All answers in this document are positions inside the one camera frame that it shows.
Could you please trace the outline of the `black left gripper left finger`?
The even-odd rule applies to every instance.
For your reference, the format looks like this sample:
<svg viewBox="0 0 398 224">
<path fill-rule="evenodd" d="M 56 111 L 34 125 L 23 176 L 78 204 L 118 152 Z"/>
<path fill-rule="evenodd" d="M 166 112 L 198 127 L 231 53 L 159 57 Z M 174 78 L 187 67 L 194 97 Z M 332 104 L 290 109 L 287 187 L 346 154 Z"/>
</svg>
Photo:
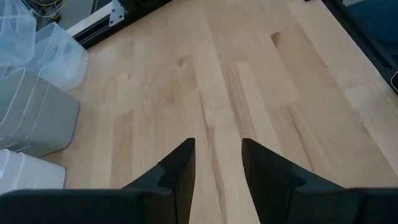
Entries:
<svg viewBox="0 0 398 224">
<path fill-rule="evenodd" d="M 124 188 L 134 191 L 133 223 L 188 224 L 195 187 L 195 139 L 187 138 Z"/>
</svg>

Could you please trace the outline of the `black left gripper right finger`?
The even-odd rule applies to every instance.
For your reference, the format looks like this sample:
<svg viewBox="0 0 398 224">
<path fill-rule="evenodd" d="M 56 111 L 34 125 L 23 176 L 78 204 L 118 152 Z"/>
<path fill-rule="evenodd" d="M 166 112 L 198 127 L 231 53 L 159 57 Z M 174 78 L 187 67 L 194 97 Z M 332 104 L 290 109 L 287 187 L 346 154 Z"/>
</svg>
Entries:
<svg viewBox="0 0 398 224">
<path fill-rule="evenodd" d="M 242 140 L 241 155 L 261 223 L 338 223 L 343 187 L 250 138 Z"/>
</svg>

